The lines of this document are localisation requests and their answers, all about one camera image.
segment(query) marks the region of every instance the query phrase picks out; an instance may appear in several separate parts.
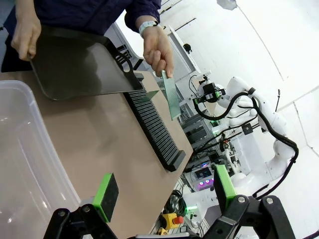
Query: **hand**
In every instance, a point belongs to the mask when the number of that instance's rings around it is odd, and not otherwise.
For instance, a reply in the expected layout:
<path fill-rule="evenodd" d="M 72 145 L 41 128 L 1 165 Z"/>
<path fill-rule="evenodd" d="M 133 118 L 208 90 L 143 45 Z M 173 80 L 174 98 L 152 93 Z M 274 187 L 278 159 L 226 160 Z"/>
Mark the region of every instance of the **hand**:
<path fill-rule="evenodd" d="M 166 70 L 169 78 L 173 77 L 174 62 L 170 42 L 164 30 L 159 26 L 150 26 L 143 31 L 144 58 L 152 66 L 158 77 Z"/>
<path fill-rule="evenodd" d="M 27 12 L 17 16 L 17 25 L 15 27 L 11 46 L 19 53 L 19 58 L 28 61 L 27 55 L 33 58 L 36 54 L 36 41 L 41 34 L 40 20 L 35 11 Z"/>

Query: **clear plastic bin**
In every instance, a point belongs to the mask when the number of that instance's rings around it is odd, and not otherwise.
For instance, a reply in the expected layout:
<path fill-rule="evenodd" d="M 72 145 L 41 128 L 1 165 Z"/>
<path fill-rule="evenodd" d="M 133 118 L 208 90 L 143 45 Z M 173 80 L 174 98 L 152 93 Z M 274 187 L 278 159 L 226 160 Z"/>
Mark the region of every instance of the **clear plastic bin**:
<path fill-rule="evenodd" d="M 0 238 L 43 238 L 52 213 L 75 210 L 76 194 L 31 89 L 0 81 Z"/>

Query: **navy sleeve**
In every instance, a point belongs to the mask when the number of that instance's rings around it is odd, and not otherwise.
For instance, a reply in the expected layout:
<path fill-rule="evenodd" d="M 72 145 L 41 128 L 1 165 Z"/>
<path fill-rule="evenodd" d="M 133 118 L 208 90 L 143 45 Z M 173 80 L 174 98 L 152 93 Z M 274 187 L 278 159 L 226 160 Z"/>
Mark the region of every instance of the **navy sleeve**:
<path fill-rule="evenodd" d="M 133 0 L 133 2 L 126 8 L 125 24 L 128 28 L 135 32 L 139 30 L 135 26 L 135 21 L 138 17 L 143 15 L 153 16 L 160 22 L 160 9 L 161 0 Z"/>

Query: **screw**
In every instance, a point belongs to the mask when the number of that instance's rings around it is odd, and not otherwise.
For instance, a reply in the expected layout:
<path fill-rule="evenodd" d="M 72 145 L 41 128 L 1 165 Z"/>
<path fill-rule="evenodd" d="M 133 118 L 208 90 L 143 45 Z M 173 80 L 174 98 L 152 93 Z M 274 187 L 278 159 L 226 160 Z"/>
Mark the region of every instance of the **screw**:
<path fill-rule="evenodd" d="M 63 217 L 64 215 L 65 215 L 65 212 L 64 212 L 64 211 L 60 211 L 60 212 L 59 212 L 59 216 L 60 216 L 60 217 Z"/>
<path fill-rule="evenodd" d="M 274 202 L 274 200 L 272 200 L 271 198 L 267 198 L 267 199 L 266 199 L 266 202 L 267 202 L 268 204 L 272 204 L 272 203 Z"/>
<path fill-rule="evenodd" d="M 245 198 L 239 197 L 239 198 L 238 198 L 238 201 L 239 201 L 240 203 L 244 203 L 244 202 L 245 202 Z"/>
<path fill-rule="evenodd" d="M 90 211 L 90 208 L 89 208 L 88 206 L 86 206 L 86 207 L 83 209 L 83 211 L 84 211 L 85 213 L 87 213 L 87 212 Z"/>

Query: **finger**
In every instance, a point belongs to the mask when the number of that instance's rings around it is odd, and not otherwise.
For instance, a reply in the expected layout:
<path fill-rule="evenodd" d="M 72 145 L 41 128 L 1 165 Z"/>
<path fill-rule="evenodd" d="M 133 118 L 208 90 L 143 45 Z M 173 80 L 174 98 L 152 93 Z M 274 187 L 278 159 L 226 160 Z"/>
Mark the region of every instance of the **finger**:
<path fill-rule="evenodd" d="M 160 51 L 155 51 L 152 62 L 152 69 L 156 71 L 160 62 Z"/>
<path fill-rule="evenodd" d="M 156 76 L 161 77 L 161 71 L 164 70 L 166 67 L 166 62 L 164 60 L 160 60 L 158 67 L 156 69 Z"/>
<path fill-rule="evenodd" d="M 18 51 L 19 48 L 17 47 L 17 45 L 18 45 L 18 29 L 16 29 L 16 31 L 14 32 L 13 39 L 11 41 L 11 47 Z"/>
<path fill-rule="evenodd" d="M 166 73 L 167 73 L 167 76 L 169 78 L 172 78 L 173 77 L 173 71 L 174 71 L 174 61 L 173 61 L 173 53 L 172 51 L 169 51 L 165 57 L 165 62 L 166 62 Z"/>
<path fill-rule="evenodd" d="M 153 57 L 154 57 L 154 51 L 150 51 L 149 55 L 148 56 L 144 56 L 146 62 L 149 64 L 149 65 L 152 65 L 153 63 Z"/>
<path fill-rule="evenodd" d="M 27 57 L 27 54 L 28 54 L 28 50 L 29 50 L 30 40 L 31 40 L 31 35 L 24 35 L 20 38 L 18 53 L 19 53 L 19 58 L 21 60 L 24 60 L 24 61 L 29 60 Z"/>
<path fill-rule="evenodd" d="M 34 29 L 32 38 L 29 44 L 29 54 L 31 55 L 31 58 L 33 58 L 36 54 L 36 41 L 38 40 L 41 32 L 39 30 Z"/>

